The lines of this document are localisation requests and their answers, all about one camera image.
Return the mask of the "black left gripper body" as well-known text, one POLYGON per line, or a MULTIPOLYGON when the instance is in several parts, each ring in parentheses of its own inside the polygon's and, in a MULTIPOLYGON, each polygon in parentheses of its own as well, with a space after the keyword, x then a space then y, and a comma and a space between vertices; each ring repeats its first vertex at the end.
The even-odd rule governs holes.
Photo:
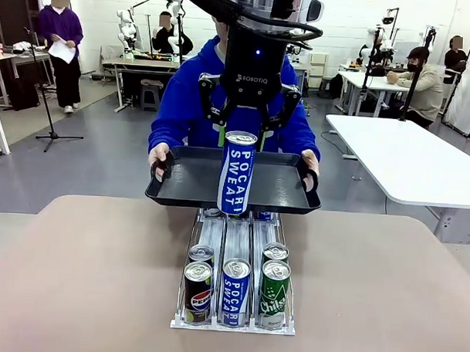
POLYGON ((228 102, 259 108, 272 101, 282 89, 285 54, 285 42, 240 25, 230 26, 220 76, 228 102))

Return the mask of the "person's left hand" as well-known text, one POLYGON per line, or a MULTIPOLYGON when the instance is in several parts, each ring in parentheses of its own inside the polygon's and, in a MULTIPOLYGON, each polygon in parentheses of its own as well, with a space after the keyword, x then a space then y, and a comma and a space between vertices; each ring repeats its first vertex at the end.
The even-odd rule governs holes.
POLYGON ((316 154, 311 149, 306 149, 302 151, 301 158, 306 163, 307 167, 313 171, 316 176, 320 175, 319 161, 316 157, 316 154))

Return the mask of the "person's right hand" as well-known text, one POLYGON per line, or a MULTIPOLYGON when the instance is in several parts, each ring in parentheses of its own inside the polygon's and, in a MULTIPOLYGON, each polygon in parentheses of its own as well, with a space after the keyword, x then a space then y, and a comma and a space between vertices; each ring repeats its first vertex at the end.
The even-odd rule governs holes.
POLYGON ((170 152, 170 148, 166 143, 156 144, 148 154, 148 163, 152 166, 156 161, 165 162, 167 154, 170 152))

